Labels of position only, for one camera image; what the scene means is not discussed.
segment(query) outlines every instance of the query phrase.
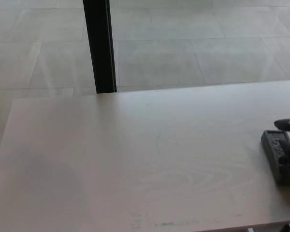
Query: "smudge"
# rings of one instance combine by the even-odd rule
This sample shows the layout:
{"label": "smudge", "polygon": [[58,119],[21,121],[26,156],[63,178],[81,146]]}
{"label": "smudge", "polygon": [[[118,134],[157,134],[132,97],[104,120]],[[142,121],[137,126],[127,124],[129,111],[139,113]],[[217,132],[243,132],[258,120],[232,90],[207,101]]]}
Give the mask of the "smudge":
{"label": "smudge", "polygon": [[197,220],[188,220],[188,221],[178,221],[178,222],[163,222],[161,224],[155,224],[155,226],[183,226],[183,225],[190,225],[199,223]]}
{"label": "smudge", "polygon": [[158,137],[157,137],[157,141],[156,141],[156,147],[157,147],[157,150],[158,150],[158,153],[160,154],[160,150],[159,150],[159,138],[161,136],[161,132],[159,133]]}

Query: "white table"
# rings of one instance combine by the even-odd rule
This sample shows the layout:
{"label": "white table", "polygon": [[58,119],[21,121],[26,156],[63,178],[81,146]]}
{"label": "white table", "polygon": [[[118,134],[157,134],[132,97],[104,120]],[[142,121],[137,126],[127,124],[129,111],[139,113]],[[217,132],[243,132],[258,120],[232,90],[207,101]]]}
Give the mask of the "white table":
{"label": "white table", "polygon": [[201,232],[290,222],[260,137],[290,82],[16,100],[0,232]]}

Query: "table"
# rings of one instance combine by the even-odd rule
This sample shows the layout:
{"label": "table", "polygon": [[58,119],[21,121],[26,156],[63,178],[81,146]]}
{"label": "table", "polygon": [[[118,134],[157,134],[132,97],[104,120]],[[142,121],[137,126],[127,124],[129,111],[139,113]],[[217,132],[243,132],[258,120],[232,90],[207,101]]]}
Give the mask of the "table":
{"label": "table", "polygon": [[201,232],[290,222],[260,137],[290,81],[13,103],[0,232]]}

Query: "mark on table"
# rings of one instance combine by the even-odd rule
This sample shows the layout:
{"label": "mark on table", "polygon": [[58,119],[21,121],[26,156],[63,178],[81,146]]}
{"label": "mark on table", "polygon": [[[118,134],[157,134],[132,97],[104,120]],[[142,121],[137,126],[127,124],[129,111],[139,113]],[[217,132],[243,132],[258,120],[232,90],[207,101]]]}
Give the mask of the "mark on table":
{"label": "mark on table", "polygon": [[131,228],[133,231],[141,228],[142,215],[138,212],[132,212],[132,221]]}
{"label": "mark on table", "polygon": [[155,224],[155,226],[187,226],[191,224],[197,224],[199,221],[197,220],[187,220],[187,221],[170,221],[163,222],[161,224]]}

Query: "grout line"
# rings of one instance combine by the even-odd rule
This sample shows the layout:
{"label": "grout line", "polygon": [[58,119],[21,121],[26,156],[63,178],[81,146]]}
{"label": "grout line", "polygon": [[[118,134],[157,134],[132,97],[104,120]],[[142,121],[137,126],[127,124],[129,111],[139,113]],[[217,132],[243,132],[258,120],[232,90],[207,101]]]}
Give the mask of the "grout line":
{"label": "grout line", "polygon": [[270,50],[270,48],[267,46],[266,42],[264,41],[263,38],[261,38],[263,44],[265,45],[265,47],[267,48],[267,50],[270,52],[270,54],[272,55],[272,57],[274,58],[274,60],[277,62],[277,64],[280,66],[280,69],[282,70],[282,72],[285,74],[286,76],[286,80],[289,80],[288,75],[285,73],[285,70],[282,68],[282,66],[280,65],[280,63],[278,62],[278,60],[276,59],[275,55],[272,53],[272,51]]}
{"label": "grout line", "polygon": [[117,45],[117,54],[118,54],[117,67],[115,66],[115,76],[116,76],[116,69],[118,69],[118,72],[117,72],[117,74],[118,74],[118,84],[116,83],[116,86],[117,86],[120,83],[120,75],[119,75],[119,42],[115,41],[115,43]]}
{"label": "grout line", "polygon": [[84,16],[82,41],[84,41],[85,22],[86,22],[86,17]]}
{"label": "grout line", "polygon": [[10,38],[10,36],[11,36],[11,33],[12,33],[12,31],[13,31],[13,29],[14,29],[16,23],[18,22],[18,19],[19,19],[20,15],[23,13],[23,11],[24,11],[24,10],[21,10],[21,11],[20,11],[20,13],[19,13],[17,19],[16,19],[15,22],[14,22],[14,25],[12,26],[12,28],[11,28],[11,30],[10,30],[8,36],[7,36],[6,39],[5,39],[5,42],[8,43],[8,40],[9,40],[9,38]]}
{"label": "grout line", "polygon": [[200,68],[200,71],[201,71],[201,74],[202,74],[202,78],[203,78],[203,80],[204,80],[204,83],[206,84],[206,81],[205,81],[205,78],[204,78],[204,74],[203,74],[203,71],[202,71],[202,69],[201,69],[201,66],[200,66],[200,63],[199,63],[199,60],[198,60],[198,57],[197,57],[197,52],[196,52],[195,49],[194,49],[194,45],[193,45],[192,40],[190,40],[190,43],[191,43],[191,46],[192,46],[192,49],[193,49],[193,52],[194,52],[195,58],[196,58],[196,60],[197,60],[198,66],[199,66],[199,68]]}
{"label": "grout line", "polygon": [[54,5],[54,8],[56,8],[57,2],[58,2],[58,0],[56,0],[55,5]]}
{"label": "grout line", "polygon": [[290,38],[290,36],[256,36],[256,37],[219,37],[219,38],[187,38],[187,39],[152,39],[152,40],[114,40],[115,42],[141,42],[141,41],[189,41],[189,40],[222,40],[222,39],[258,39],[258,38]]}
{"label": "grout line", "polygon": [[75,88],[75,87],[55,87],[55,88],[0,88],[0,91],[6,91],[6,90],[35,90],[35,89],[68,89],[68,88]]}
{"label": "grout line", "polygon": [[30,81],[29,81],[29,84],[28,84],[28,88],[30,88],[30,86],[31,86],[32,77],[33,77],[33,75],[34,75],[35,69],[37,68],[38,61],[39,61],[39,58],[40,58],[40,55],[41,55],[41,51],[42,51],[43,46],[44,46],[44,42],[42,42],[42,46],[41,46],[41,48],[40,48],[40,51],[39,51],[39,55],[38,55],[37,61],[35,62],[34,69],[33,69],[33,72],[32,72],[32,74],[31,74]]}
{"label": "grout line", "polygon": [[220,28],[222,34],[224,35],[224,38],[226,38],[227,36],[226,36],[226,34],[224,33],[224,31],[223,31],[223,29],[222,29],[222,27],[221,27],[221,25],[220,25],[220,23],[219,23],[219,21],[218,21],[218,18],[217,18],[217,16],[216,16],[215,12],[213,12],[213,16],[215,17],[216,22],[217,22],[217,24],[218,24],[218,26],[219,26],[219,28]]}
{"label": "grout line", "polygon": [[287,28],[287,30],[290,32],[290,29],[284,24],[284,22],[280,19],[280,17],[275,13],[275,11],[273,11],[273,6],[269,7],[270,10],[273,12],[273,14],[279,19],[279,21],[282,23],[282,25],[285,26],[285,28]]}

